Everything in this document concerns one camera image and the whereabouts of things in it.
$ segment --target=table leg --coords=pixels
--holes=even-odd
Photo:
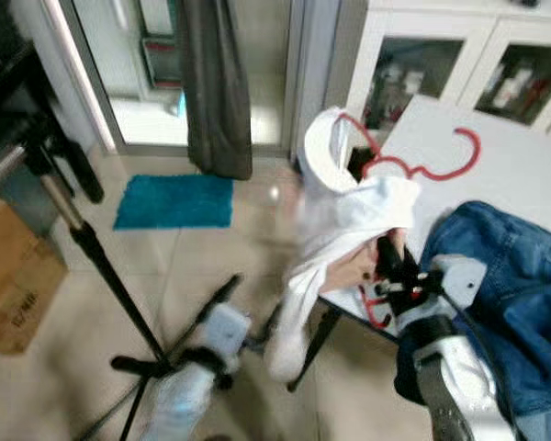
[[[135,419],[135,415],[137,414],[137,409],[139,409],[139,404],[141,403],[141,399],[143,398],[143,393],[145,392],[145,388],[147,388],[148,381],[149,381],[148,377],[142,377],[141,380],[139,381],[139,388],[137,389],[137,395],[135,396],[135,400],[132,402],[130,406],[129,417],[127,418],[125,426],[122,429],[122,434],[120,435],[120,441],[125,441],[129,436],[130,427],[132,426],[132,422]]]
[[[310,365],[312,364],[312,361],[319,353],[320,348],[322,347],[327,337],[331,333],[332,329],[334,328],[334,325],[337,324],[340,318],[341,318],[341,312],[336,308],[329,308],[326,312],[324,312],[324,314],[322,314],[322,318],[320,319],[320,323],[319,323],[319,328],[317,329],[316,334],[314,335],[314,338],[312,338],[312,341],[310,342],[309,350],[306,354],[306,360],[304,361],[304,366],[302,367],[302,371],[300,372],[300,375],[298,375],[297,379],[287,384],[287,390],[289,392],[293,392],[296,390],[296,388],[298,387],[298,384],[304,377],[304,374],[309,369]]]

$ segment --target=white cloth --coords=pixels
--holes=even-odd
[[[304,326],[324,284],[327,266],[392,228],[410,228],[418,184],[397,176],[357,183],[344,167],[348,121],[337,107],[310,124],[298,159],[304,175],[298,260],[285,276],[282,311],[265,350],[270,375],[298,376],[308,349]]]

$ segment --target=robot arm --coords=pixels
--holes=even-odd
[[[377,272],[384,281],[377,295],[385,296],[396,317],[400,337],[416,345],[416,383],[433,422],[435,440],[510,440],[514,432],[501,415],[494,378],[467,340],[454,327],[456,312],[473,301],[486,267],[464,256],[437,256],[428,274],[420,273],[407,252],[402,262],[383,237],[377,243]]]

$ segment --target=glass door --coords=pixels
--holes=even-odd
[[[414,95],[456,103],[494,26],[485,17],[370,11],[349,111],[383,142]]]
[[[551,24],[502,20],[459,104],[547,130],[551,125]]]
[[[84,65],[93,66],[86,70],[101,107],[107,108],[108,126],[124,147],[121,152],[163,146],[161,151],[171,154],[172,148],[186,146],[174,0],[60,1],[68,21],[72,15],[77,22],[76,44],[83,40],[87,46]],[[253,147],[282,149],[291,0],[232,4],[249,80]]]

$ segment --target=white table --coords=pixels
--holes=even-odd
[[[382,152],[402,158],[411,167],[424,164],[432,172],[447,173],[465,164],[472,151],[467,137],[454,134],[458,127],[473,130],[481,139],[478,163],[467,174],[449,181],[431,181],[422,175],[413,178],[422,187],[414,206],[415,225],[407,241],[414,257],[420,258],[436,221],[468,200],[488,202],[551,231],[551,138],[543,133],[507,119],[416,96]],[[395,175],[398,170],[392,164],[381,164],[373,168],[372,173]],[[369,326],[357,289],[328,292],[320,299],[331,309],[327,312],[329,315],[323,317],[313,342],[320,339],[322,345],[342,314]],[[381,319],[387,311],[389,306],[380,305],[376,315]],[[393,321],[381,333],[395,340]],[[311,346],[313,351],[309,350],[309,356],[313,358],[320,346],[316,351],[314,344]]]

